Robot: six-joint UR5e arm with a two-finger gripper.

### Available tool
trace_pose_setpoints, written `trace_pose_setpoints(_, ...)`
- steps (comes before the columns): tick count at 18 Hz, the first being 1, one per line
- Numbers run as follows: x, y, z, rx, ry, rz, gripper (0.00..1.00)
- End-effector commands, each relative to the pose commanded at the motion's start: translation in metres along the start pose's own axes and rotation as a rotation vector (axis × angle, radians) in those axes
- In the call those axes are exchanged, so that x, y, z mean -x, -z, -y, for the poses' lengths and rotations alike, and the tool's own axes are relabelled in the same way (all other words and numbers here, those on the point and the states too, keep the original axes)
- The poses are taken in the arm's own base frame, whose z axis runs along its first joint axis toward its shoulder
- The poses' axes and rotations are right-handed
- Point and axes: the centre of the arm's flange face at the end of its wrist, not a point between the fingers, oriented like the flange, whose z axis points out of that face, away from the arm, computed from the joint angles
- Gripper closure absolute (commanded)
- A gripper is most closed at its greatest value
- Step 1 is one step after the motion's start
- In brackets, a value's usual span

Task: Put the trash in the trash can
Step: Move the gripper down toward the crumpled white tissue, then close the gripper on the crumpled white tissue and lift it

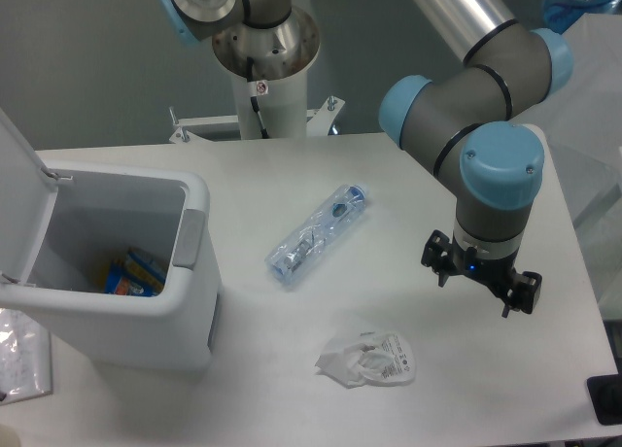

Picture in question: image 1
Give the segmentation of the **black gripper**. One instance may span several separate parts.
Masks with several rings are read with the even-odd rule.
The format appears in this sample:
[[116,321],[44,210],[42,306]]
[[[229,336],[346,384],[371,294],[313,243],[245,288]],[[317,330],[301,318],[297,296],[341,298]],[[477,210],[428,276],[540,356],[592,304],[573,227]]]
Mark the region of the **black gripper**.
[[465,276],[487,287],[503,302],[501,316],[512,311],[531,315],[539,300],[542,277],[532,271],[514,268],[518,251],[504,258],[485,259],[468,253],[439,230],[434,230],[424,246],[421,263],[431,268],[443,287],[449,277]]

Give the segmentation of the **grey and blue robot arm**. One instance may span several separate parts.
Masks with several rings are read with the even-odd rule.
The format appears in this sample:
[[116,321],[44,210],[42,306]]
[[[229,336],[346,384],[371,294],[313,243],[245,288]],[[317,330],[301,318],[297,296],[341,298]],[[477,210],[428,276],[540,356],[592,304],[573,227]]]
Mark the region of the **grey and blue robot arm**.
[[[307,133],[306,71],[314,20],[292,0],[159,0],[180,39],[210,40],[231,77],[245,139]],[[541,278],[514,261],[541,187],[544,149],[512,119],[570,79],[566,40],[522,26],[502,0],[414,0],[464,65],[436,84],[408,76],[382,100],[383,131],[457,200],[451,235],[432,233],[422,263],[445,283],[461,275],[506,312],[531,313]]]

